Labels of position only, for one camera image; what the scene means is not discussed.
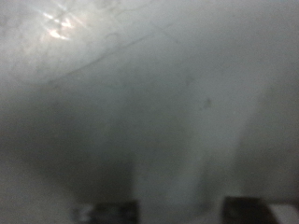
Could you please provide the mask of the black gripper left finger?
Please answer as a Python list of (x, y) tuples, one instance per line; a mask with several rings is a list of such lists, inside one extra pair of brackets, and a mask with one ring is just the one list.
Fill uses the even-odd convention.
[(87, 203), (73, 209), (76, 224), (139, 224), (138, 202)]

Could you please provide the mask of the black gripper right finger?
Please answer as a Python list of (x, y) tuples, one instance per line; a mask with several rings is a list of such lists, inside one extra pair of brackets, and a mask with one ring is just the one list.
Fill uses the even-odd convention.
[(272, 224), (272, 214), (260, 198), (226, 197), (221, 224)]

